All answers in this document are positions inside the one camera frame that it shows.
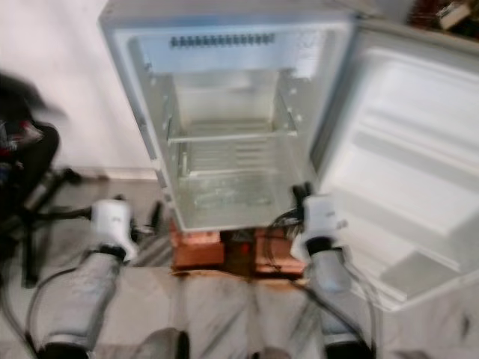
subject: refrigerator vent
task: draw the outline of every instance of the refrigerator vent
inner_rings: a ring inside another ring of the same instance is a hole
[[[275,35],[263,34],[225,34],[203,36],[173,36],[170,39],[172,49],[191,49],[197,47],[260,46],[275,42]]]

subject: marble floor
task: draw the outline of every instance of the marble floor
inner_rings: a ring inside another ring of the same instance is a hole
[[[97,199],[124,194],[139,224],[146,223],[162,195],[156,182],[85,182],[65,187],[59,208],[87,206]],[[91,244],[89,223],[58,222],[39,230],[41,277],[75,265]],[[173,327],[188,331],[194,359],[245,359],[266,346],[281,348],[294,359],[321,358],[318,309],[288,285],[247,283],[220,273],[174,277],[169,274],[168,234],[142,248],[141,266],[127,267],[107,312],[96,358],[130,358],[152,332]],[[19,256],[10,271],[9,296],[23,322],[32,289],[20,286]],[[52,283],[39,305],[35,336],[41,338],[55,308],[69,290],[68,276]],[[479,358],[479,283],[410,307],[383,314],[380,354],[397,359]],[[367,333],[365,303],[356,298],[342,306]],[[0,316],[0,358],[28,358]]]

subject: refrigerator door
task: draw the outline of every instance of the refrigerator door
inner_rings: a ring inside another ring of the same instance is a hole
[[[475,276],[479,46],[363,22],[334,98],[311,160],[385,305]]]

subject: white wall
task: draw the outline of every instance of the white wall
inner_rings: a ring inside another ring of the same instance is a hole
[[[67,117],[58,165],[149,168],[97,26],[106,0],[0,0],[0,68],[36,84]]]

